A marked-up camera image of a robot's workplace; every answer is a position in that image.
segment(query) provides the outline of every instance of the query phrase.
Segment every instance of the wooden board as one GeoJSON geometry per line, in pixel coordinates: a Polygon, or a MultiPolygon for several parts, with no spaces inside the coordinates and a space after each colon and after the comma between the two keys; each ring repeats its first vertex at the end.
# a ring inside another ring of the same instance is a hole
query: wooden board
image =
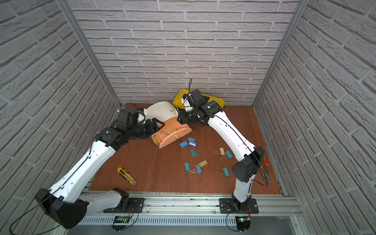
{"type": "MultiPolygon", "coordinates": [[[[137,104],[137,106],[147,108],[148,104],[137,104]]],[[[255,146],[265,144],[256,120],[256,116],[251,106],[226,106],[224,111],[237,127],[237,129],[255,146]]],[[[107,191],[113,188],[121,188],[124,191],[137,192],[166,192],[166,193],[219,193],[231,194],[235,189],[235,176],[231,167],[236,164],[235,158],[220,160],[220,154],[212,154],[212,151],[230,150],[219,134],[209,126],[197,126],[189,124],[195,133],[197,146],[195,149],[203,148],[199,152],[200,157],[208,162],[202,168],[202,174],[191,174],[186,172],[184,163],[188,162],[192,166],[197,165],[201,160],[180,148],[179,143],[187,139],[190,134],[180,140],[159,149],[151,138],[145,140],[130,140],[116,152],[96,173],[90,190],[107,191]],[[137,185],[131,185],[117,172],[118,167],[123,167],[137,181],[137,185]],[[227,167],[230,176],[215,176],[216,172],[227,167]]],[[[275,177],[269,156],[265,154],[269,163],[269,174],[271,183],[267,187],[254,182],[252,194],[280,194],[280,189],[275,177]]],[[[261,171],[255,178],[262,184],[261,171]]]]}

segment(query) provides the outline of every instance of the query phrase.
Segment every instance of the yellow box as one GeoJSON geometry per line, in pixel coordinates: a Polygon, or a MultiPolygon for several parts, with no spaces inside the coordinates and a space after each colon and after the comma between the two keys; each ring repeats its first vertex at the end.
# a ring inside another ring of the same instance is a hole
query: yellow box
{"type": "MultiPolygon", "coordinates": [[[[189,91],[187,89],[182,89],[179,92],[179,94],[177,94],[177,96],[175,97],[174,101],[172,102],[172,105],[175,106],[175,107],[184,109],[184,105],[183,105],[181,99],[182,99],[184,94],[188,94],[188,93],[189,93],[189,91]]],[[[214,100],[219,104],[219,106],[221,106],[222,108],[224,107],[224,101],[222,99],[214,97],[214,96],[208,96],[208,95],[205,95],[205,94],[202,94],[202,95],[209,97],[208,102],[214,100]]]]}

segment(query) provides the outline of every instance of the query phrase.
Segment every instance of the white brick wallpaper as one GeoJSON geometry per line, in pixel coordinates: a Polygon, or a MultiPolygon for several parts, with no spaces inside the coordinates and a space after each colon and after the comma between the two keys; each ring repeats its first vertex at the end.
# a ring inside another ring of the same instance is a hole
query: white brick wallpaper
{"type": "Polygon", "coordinates": [[[121,102],[251,105],[298,1],[70,0],[121,102]]]}
{"type": "Polygon", "coordinates": [[[376,231],[375,7],[311,0],[255,107],[311,234],[376,231]]]}
{"type": "MultiPolygon", "coordinates": [[[[0,1],[0,234],[107,126],[115,105],[55,1],[0,1]]],[[[16,234],[49,230],[36,209],[16,234]]]]}

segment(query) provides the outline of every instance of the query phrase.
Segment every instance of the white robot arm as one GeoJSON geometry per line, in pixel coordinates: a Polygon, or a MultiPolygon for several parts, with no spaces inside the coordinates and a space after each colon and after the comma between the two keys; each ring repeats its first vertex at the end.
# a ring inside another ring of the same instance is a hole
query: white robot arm
{"type": "Polygon", "coordinates": [[[70,229],[94,212],[116,207],[126,209],[128,194],[118,188],[103,194],[80,194],[97,170],[129,139],[146,139],[165,126],[156,118],[145,120],[143,111],[142,108],[121,109],[118,119],[95,137],[91,148],[61,180],[35,194],[48,216],[70,229]]]}
{"type": "Polygon", "coordinates": [[[232,167],[236,177],[232,207],[237,212],[245,210],[251,197],[252,181],[261,167],[265,150],[249,142],[230,122],[221,106],[213,100],[207,103],[198,89],[183,95],[181,100],[185,110],[179,111],[177,120],[181,124],[203,123],[211,126],[234,153],[238,163],[232,167]]]}
{"type": "MultiPolygon", "coordinates": [[[[184,99],[183,103],[187,102],[191,108],[179,111],[177,120],[181,124],[201,122],[211,126],[225,140],[238,160],[232,167],[237,178],[232,207],[237,212],[245,210],[251,197],[252,180],[263,160],[264,150],[246,140],[218,103],[206,103],[199,90],[192,91],[184,99]]],[[[108,208],[120,208],[123,211],[128,206],[128,194],[120,189],[102,194],[80,196],[80,193],[95,172],[129,139],[145,139],[164,126],[156,118],[140,121],[140,113],[143,114],[141,110],[120,110],[118,120],[96,136],[90,150],[61,180],[50,189],[40,189],[37,192],[35,199],[47,215],[70,229],[94,212],[108,208]]]]}

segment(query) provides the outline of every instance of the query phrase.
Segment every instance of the metal post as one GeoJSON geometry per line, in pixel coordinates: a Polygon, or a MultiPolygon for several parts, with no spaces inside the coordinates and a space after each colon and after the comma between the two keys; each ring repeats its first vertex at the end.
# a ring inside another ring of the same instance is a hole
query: metal post
{"type": "Polygon", "coordinates": [[[297,25],[299,24],[300,18],[302,17],[304,10],[306,9],[308,3],[309,3],[309,0],[300,0],[298,6],[296,7],[293,18],[291,19],[291,22],[288,25],[288,28],[287,28],[287,30],[286,30],[283,38],[282,38],[281,44],[279,45],[277,52],[274,55],[274,58],[271,62],[269,70],[266,73],[265,79],[262,82],[259,91],[257,92],[255,101],[252,104],[253,107],[256,107],[257,103],[259,102],[261,95],[264,92],[265,87],[268,84],[274,69],[277,67],[279,60],[282,58],[283,52],[285,51],[287,44],[290,42],[290,39],[293,36],[293,33],[294,33],[297,25]]]}
{"type": "Polygon", "coordinates": [[[99,78],[102,80],[103,84],[105,85],[108,93],[110,94],[112,100],[120,108],[121,103],[119,98],[117,97],[114,89],[112,88],[108,78],[106,76],[105,71],[103,70],[102,66],[100,65],[93,49],[90,46],[88,39],[86,38],[80,24],[78,23],[76,17],[73,14],[72,9],[70,8],[68,2],[66,0],[56,0],[58,6],[60,7],[61,12],[64,14],[65,18],[67,19],[69,25],[71,26],[73,32],[76,34],[78,41],[81,43],[83,50],[88,55],[89,60],[93,64],[93,67],[97,71],[99,78]]]}

